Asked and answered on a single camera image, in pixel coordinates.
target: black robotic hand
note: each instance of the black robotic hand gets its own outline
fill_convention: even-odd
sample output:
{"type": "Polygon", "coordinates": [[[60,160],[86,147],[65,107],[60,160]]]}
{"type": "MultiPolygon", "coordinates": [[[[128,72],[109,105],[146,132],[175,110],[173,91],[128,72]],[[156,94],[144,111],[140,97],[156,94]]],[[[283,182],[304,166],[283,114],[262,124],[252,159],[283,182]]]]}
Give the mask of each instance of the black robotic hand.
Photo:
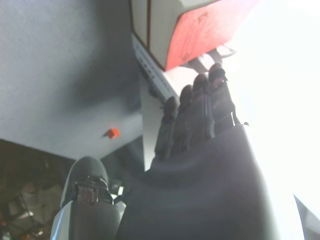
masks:
{"type": "Polygon", "coordinates": [[[169,98],[155,146],[153,162],[164,161],[206,142],[239,124],[225,71],[214,64],[208,74],[199,74],[180,99],[169,98]]]}

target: gray wall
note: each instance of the gray wall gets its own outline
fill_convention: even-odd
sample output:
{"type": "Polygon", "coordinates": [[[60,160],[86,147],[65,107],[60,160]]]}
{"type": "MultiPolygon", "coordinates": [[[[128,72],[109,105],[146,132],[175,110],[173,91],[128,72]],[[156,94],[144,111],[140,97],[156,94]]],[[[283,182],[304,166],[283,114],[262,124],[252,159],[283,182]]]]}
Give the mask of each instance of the gray wall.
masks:
{"type": "Polygon", "coordinates": [[[0,139],[78,159],[142,134],[128,1],[0,1],[0,29],[0,139]]]}

